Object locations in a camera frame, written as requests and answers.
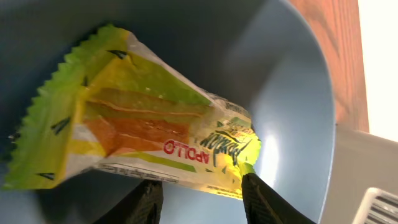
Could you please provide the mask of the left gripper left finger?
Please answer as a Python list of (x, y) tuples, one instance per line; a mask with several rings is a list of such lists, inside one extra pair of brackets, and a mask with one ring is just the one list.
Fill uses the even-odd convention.
[(159, 224), (163, 201), (162, 182), (143, 180), (94, 224)]

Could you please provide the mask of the yellow green snack wrapper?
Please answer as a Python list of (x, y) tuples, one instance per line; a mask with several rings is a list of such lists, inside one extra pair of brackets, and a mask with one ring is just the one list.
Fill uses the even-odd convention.
[(243, 176), (260, 150), (248, 111), (110, 25), (74, 47), (38, 87), (4, 188), (51, 189), (98, 169), (242, 199)]

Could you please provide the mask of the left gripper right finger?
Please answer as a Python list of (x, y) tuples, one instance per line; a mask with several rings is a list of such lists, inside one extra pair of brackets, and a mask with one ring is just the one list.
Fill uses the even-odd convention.
[(248, 224), (315, 224), (255, 173), (245, 174), (241, 187)]

